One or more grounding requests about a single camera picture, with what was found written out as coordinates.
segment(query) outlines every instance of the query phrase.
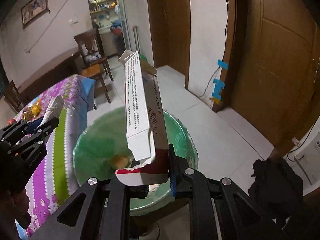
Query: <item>red stripe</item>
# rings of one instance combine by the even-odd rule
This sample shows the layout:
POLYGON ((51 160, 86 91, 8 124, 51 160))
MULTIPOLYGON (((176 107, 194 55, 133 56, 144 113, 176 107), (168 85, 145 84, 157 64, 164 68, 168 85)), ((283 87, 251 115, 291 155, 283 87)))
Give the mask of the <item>red stripe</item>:
POLYGON ((168 169, 169 169, 168 150, 156 149, 156 158, 153 163, 132 171, 129 171, 127 169, 116 170, 116 174, 128 174, 128 173, 166 174, 168 173, 168 169))

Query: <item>gold wrapper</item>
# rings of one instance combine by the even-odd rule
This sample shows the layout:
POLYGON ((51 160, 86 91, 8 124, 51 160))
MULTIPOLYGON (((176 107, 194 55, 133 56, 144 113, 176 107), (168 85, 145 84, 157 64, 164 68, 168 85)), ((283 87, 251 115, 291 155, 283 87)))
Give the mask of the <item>gold wrapper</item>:
POLYGON ((31 107, 27 107, 22 111, 22 119, 26 121, 30 121, 33 118, 33 114, 31 112, 31 107))
POLYGON ((36 103, 31 107, 31 112, 33 114, 33 118, 36 118, 41 112, 40 100, 38 99, 36 103))

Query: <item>screw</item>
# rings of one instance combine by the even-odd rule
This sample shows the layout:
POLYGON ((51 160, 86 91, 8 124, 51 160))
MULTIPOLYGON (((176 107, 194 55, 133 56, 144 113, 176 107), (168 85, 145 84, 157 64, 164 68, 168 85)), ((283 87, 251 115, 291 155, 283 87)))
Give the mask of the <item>screw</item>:
POLYGON ((187 168, 184 170, 184 173, 187 174, 187 175, 192 175, 195 173, 195 170, 192 169, 192 168, 187 168))
POLYGON ((222 180, 221 180, 221 182, 222 182, 222 184, 223 185, 230 185, 231 184, 231 179, 229 179, 229 178, 223 178, 222 180))
POLYGON ((98 182, 98 179, 97 178, 91 178, 91 179, 88 179, 88 184, 89 185, 94 185, 98 182))

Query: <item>green bowl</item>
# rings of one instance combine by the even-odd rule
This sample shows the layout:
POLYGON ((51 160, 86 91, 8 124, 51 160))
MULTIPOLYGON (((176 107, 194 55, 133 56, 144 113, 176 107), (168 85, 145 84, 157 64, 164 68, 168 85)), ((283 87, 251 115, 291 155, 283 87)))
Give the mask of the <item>green bowl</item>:
MULTIPOLYGON (((193 141, 182 123, 164 112, 168 142, 173 144, 175 154, 186 158, 189 166, 197 169, 198 154, 193 141)), ((110 179, 115 175, 108 161, 115 155, 133 159, 126 140, 126 117, 124 107, 108 112, 95 120, 81 134, 73 150, 73 168, 79 185, 88 178, 110 179)), ((160 184, 145 199, 131 199, 130 215, 144 215, 174 201, 170 196, 170 182, 160 184)))

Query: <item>brown door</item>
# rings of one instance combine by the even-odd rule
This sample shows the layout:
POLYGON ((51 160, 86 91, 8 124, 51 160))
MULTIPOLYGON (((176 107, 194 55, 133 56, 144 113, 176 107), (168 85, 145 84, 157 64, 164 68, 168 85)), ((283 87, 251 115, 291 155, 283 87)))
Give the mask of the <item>brown door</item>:
POLYGON ((190 0, 148 0, 155 67, 169 65, 188 75, 190 0))
POLYGON ((315 94, 318 29, 301 0, 249 0, 248 8, 231 107, 276 146, 302 128, 315 94))

